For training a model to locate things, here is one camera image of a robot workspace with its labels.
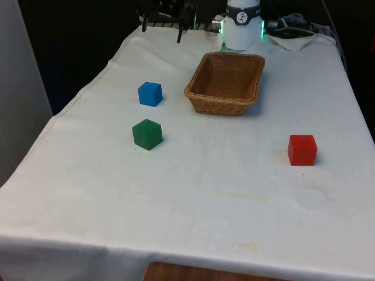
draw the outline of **white cylinder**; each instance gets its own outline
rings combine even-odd
[[[228,49],[247,50],[259,40],[261,32],[262,19],[260,16],[251,19],[248,25],[236,25],[234,20],[228,16],[223,20],[223,39]]]
[[[228,6],[235,8],[249,8],[260,5],[260,0],[228,0]]]

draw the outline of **green cube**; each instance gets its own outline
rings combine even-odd
[[[153,149],[163,141],[162,127],[149,119],[135,125],[132,130],[134,143],[146,150]]]

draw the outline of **basket rim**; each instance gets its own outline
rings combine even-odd
[[[203,94],[196,94],[191,92],[192,86],[200,73],[201,68],[205,64],[206,60],[210,56],[236,56],[236,57],[251,57],[253,59],[256,59],[260,62],[257,72],[257,79],[255,81],[255,93],[252,98],[250,99],[241,99],[241,98],[226,98],[226,97],[214,97],[211,95],[203,95]],[[204,100],[204,101],[215,101],[215,102],[228,102],[236,103],[238,105],[251,105],[252,103],[256,102],[258,98],[258,90],[259,90],[259,80],[261,78],[261,74],[263,72],[265,66],[265,58],[263,56],[259,56],[257,54],[238,54],[238,53],[223,53],[223,52],[213,52],[213,53],[207,53],[202,57],[202,60],[200,61],[198,68],[196,69],[192,79],[190,80],[189,84],[186,86],[184,93],[185,96],[188,99],[193,100]]]

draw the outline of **wooden floor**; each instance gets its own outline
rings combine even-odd
[[[143,281],[282,281],[278,279],[242,275],[211,269],[192,268],[168,263],[152,263]]]

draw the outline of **blue cube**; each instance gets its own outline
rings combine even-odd
[[[155,107],[163,99],[162,86],[157,83],[146,82],[138,89],[139,102],[149,107]]]

